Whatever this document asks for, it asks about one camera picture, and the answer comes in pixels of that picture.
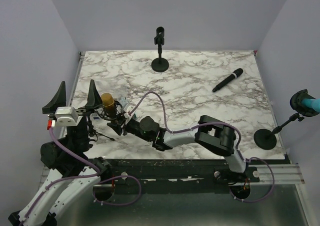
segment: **white wall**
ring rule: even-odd
[[[256,50],[286,0],[52,0],[82,51]]]
[[[320,97],[320,0],[287,0],[264,39],[258,65],[278,124],[293,110],[301,90]],[[320,220],[320,116],[293,122],[281,132],[290,158],[298,162]]]
[[[78,50],[51,0],[0,0],[0,225],[37,191],[44,106],[62,80],[71,91]]]

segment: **black stand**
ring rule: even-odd
[[[284,124],[276,127],[272,132],[267,129],[259,129],[257,132],[255,132],[253,139],[256,145],[259,148],[262,148],[264,150],[271,150],[273,149],[277,144],[277,139],[275,134],[281,132],[281,130],[287,126],[290,122],[295,121],[298,119],[299,122],[304,120],[304,117],[300,117],[299,113],[296,113],[292,115],[288,121],[286,121]]]
[[[156,72],[165,72],[169,68],[169,62],[167,59],[162,58],[162,46],[165,44],[165,29],[163,27],[158,27],[156,29],[156,37],[154,38],[154,44],[158,45],[158,54],[159,57],[155,58],[152,63],[151,67]]]

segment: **white marble surface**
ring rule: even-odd
[[[149,90],[164,100],[170,129],[189,126],[201,115],[208,115],[237,127],[242,134],[240,151],[247,158],[283,159],[280,143],[270,151],[259,149],[253,140],[260,128],[273,129],[275,124],[265,89],[252,52],[178,52],[164,51],[169,69],[157,73],[151,62],[156,51],[87,52],[75,90],[72,106],[83,106],[87,101],[90,79],[100,95],[113,95],[127,87],[128,100],[136,104]],[[237,68],[244,73],[220,91],[213,87]],[[155,95],[148,95],[136,111],[138,120],[149,115],[164,127],[163,111]],[[131,134],[118,136],[104,120],[94,120],[98,132],[116,139],[100,137],[88,157],[139,159],[220,159],[194,143],[160,152]]]

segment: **marble veining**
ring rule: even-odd
[[[83,106],[87,101],[90,79],[100,94],[118,95],[127,88],[129,102],[136,104],[147,91],[161,95],[165,103],[170,129],[189,127],[201,115],[208,115],[237,127],[242,140],[240,151],[249,158],[283,159],[281,144],[270,151],[258,148],[253,140],[260,128],[273,129],[275,124],[265,89],[252,52],[179,52],[164,51],[169,69],[157,73],[151,62],[156,51],[87,52],[79,75],[72,106]],[[213,87],[237,68],[244,73],[221,90]],[[148,95],[136,111],[137,119],[151,116],[164,127],[160,101]],[[98,132],[113,137],[112,142],[99,137],[86,154],[88,157],[139,159],[220,159],[200,145],[193,143],[160,152],[133,135],[118,136],[104,120],[94,120]]]

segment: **round stand base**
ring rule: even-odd
[[[276,136],[267,129],[259,129],[255,132],[253,139],[256,145],[263,150],[271,150],[277,144]]]
[[[169,62],[165,58],[155,58],[151,67],[156,72],[165,72],[169,68]]]

